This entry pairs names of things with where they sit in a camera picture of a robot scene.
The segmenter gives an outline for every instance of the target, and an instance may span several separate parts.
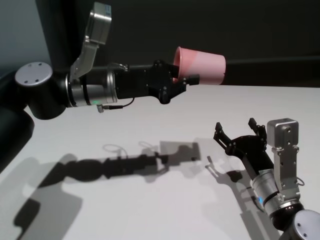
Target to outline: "white table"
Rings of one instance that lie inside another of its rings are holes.
[[[214,127],[221,122],[235,138],[253,134],[250,117],[261,125],[284,117],[297,120],[297,173],[305,181],[301,202],[320,212],[319,103],[316,88],[201,85],[188,87],[169,105],[144,97],[123,110],[100,114],[88,106],[67,109],[52,120],[34,119],[33,137],[0,174],[0,239],[22,233],[24,240],[276,239],[278,232],[250,198],[241,161],[226,156],[212,139]],[[267,152],[273,159],[270,147]],[[208,156],[216,173],[206,168]],[[94,160],[110,158],[106,166],[114,168],[118,157],[122,176],[59,181],[58,170],[50,177],[55,184],[37,188],[58,162],[65,170],[68,162],[91,160],[68,165],[82,179],[82,173],[101,169]],[[126,172],[149,161],[157,165]],[[235,170],[242,174],[238,182],[226,174]]]

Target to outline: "black cable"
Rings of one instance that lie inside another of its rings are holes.
[[[105,105],[105,106],[102,106],[102,108],[106,110],[123,109],[124,107],[131,105],[134,102],[134,100],[135,98],[133,97],[131,102],[129,102],[126,105]]]
[[[126,104],[126,105],[123,105],[122,107],[124,108],[124,107],[129,106],[130,104],[132,104],[132,103],[134,102],[134,100],[135,100],[135,98],[133,97],[133,98],[132,98],[132,100],[131,100],[131,102],[129,102],[129,103],[128,103],[128,104]]]

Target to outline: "plastic cup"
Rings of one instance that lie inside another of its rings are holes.
[[[175,52],[173,65],[179,67],[176,83],[190,75],[199,75],[199,84],[219,85],[226,72],[226,59],[222,55],[190,50],[178,47]]]

